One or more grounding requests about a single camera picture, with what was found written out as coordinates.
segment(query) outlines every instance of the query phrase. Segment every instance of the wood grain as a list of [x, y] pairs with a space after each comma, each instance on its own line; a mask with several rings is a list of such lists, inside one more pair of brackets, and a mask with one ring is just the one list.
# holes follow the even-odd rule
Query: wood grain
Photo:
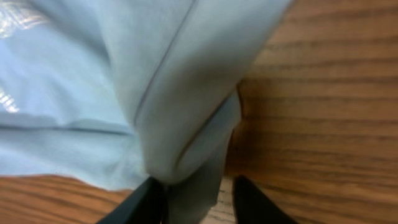
[[[226, 175], [299, 223], [398, 223], [398, 1], [298, 0], [239, 85]], [[129, 192], [0, 179], [0, 223], [94, 223]], [[205, 224], [235, 223], [231, 179]]]

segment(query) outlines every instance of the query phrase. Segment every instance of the white print on shirt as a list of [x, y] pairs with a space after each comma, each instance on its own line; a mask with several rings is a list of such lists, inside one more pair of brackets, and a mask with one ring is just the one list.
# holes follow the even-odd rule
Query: white print on shirt
[[0, 39], [10, 37], [17, 29], [30, 29], [47, 21], [26, 0], [0, 0]]
[[15, 100], [11, 97], [11, 95], [7, 95], [6, 92], [0, 88], [0, 104], [8, 111], [9, 113], [16, 113], [19, 111], [19, 108], [14, 103]]

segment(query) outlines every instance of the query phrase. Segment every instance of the garment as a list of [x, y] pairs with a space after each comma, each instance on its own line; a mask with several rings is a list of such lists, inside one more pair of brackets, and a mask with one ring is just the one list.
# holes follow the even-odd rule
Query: garment
[[288, 3], [0, 0], [0, 175], [186, 182], [226, 149], [235, 86]]

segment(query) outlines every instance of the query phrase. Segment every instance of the wooden table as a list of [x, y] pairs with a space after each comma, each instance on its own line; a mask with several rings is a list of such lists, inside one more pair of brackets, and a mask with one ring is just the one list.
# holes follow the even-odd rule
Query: wooden table
[[[398, 223], [397, 24], [395, 0], [297, 1], [239, 86], [226, 175], [300, 223]], [[234, 223], [230, 192], [204, 223]], [[128, 193], [4, 178], [0, 223], [94, 223]]]

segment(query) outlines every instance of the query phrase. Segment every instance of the wooden surface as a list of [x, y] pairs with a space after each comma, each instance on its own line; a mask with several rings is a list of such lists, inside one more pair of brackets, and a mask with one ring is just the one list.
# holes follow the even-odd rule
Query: wooden surface
[[[240, 85], [226, 174], [300, 223], [398, 223], [398, 1], [301, 0]], [[204, 224], [234, 223], [231, 181]], [[94, 223], [128, 192], [0, 180], [0, 223]]]

